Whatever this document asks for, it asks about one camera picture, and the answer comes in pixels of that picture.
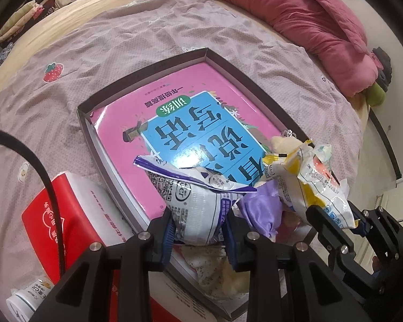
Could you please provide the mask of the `yellow white snack bag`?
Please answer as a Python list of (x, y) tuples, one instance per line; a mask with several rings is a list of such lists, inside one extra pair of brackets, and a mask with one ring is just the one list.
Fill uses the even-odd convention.
[(304, 222), (307, 209), (320, 206), (340, 228), (356, 228), (347, 196), (329, 169), (332, 146), (310, 144), (306, 141), (288, 154), (267, 154), (263, 158), (266, 179), (276, 181), (282, 202)]

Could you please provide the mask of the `white blue snack bag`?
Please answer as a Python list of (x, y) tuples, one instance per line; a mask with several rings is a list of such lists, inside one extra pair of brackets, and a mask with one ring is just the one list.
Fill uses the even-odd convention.
[(256, 191), (202, 166), (177, 168), (155, 156), (137, 156), (134, 165), (146, 171), (171, 210), (176, 240), (190, 246), (222, 242), (221, 228), (231, 207)]

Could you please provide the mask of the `red rectangular box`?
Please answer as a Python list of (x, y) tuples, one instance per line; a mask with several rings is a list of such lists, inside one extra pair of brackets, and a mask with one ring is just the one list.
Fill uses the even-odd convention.
[[(104, 187), (71, 172), (52, 180), (62, 222), (65, 267), (94, 242), (112, 246), (132, 237)], [(56, 221), (46, 190), (32, 200), (21, 215), (30, 243), (52, 283), (58, 283), (59, 263)], [(149, 275), (150, 306), (154, 321), (214, 321), (215, 317), (163, 273)]]

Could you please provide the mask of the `purple cloth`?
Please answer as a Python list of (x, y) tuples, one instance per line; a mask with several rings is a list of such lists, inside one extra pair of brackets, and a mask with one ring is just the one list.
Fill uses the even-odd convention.
[(251, 230), (275, 241), (283, 210), (276, 180), (257, 187), (256, 193), (247, 193), (238, 201), (237, 207)]

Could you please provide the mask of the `white cylindrical canister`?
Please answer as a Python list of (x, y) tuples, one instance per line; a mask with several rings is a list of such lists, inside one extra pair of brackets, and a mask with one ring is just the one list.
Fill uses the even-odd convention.
[(15, 290), (6, 300), (11, 315), (16, 321), (29, 321), (53, 287), (46, 276), (40, 276), (24, 288)]

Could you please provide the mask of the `shallow box with pink book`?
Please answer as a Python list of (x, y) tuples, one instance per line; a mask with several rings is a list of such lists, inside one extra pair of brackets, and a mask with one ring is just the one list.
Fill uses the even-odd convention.
[[(202, 166), (255, 187), (271, 138), (304, 131), (265, 91), (211, 49), (152, 64), (106, 86), (79, 105), (89, 150), (113, 199), (135, 232), (167, 208), (137, 156), (155, 156), (177, 168)], [(213, 313), (233, 320), (248, 295), (209, 298), (175, 239), (167, 272)]]

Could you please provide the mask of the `lilac strawberry bed sheet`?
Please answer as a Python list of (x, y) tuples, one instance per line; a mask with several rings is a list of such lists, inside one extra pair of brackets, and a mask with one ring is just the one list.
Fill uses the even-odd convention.
[(101, 184), (130, 225), (89, 150), (78, 107), (129, 74), (204, 48), (256, 83), (307, 139), (331, 145), (333, 173), (355, 182), (362, 130), (350, 102), (304, 48), (214, 0), (130, 0), (90, 19), (31, 56), (3, 87), (0, 130), (31, 149), (49, 176), (68, 171)]

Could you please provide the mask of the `pink red quilt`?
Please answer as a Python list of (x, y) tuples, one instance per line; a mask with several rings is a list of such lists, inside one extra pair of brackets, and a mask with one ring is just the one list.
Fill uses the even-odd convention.
[(317, 56), (341, 93), (373, 85), (378, 68), (362, 23), (342, 0), (223, 0), (270, 25)]

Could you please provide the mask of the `folded towels stack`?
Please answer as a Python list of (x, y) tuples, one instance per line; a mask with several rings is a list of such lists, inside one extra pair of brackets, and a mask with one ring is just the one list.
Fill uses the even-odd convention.
[(43, 9), (43, 6), (37, 3), (36, 0), (27, 2), (24, 6), (19, 8), (0, 29), (0, 43), (15, 34), (15, 32), (25, 26), (37, 12), (42, 12)]

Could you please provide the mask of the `beige mattress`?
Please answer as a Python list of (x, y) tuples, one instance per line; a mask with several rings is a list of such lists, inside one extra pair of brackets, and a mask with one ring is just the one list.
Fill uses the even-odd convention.
[(130, 0), (76, 0), (42, 19), (21, 36), (0, 66), (0, 92), (38, 51), (81, 27), (100, 13), (129, 2)]

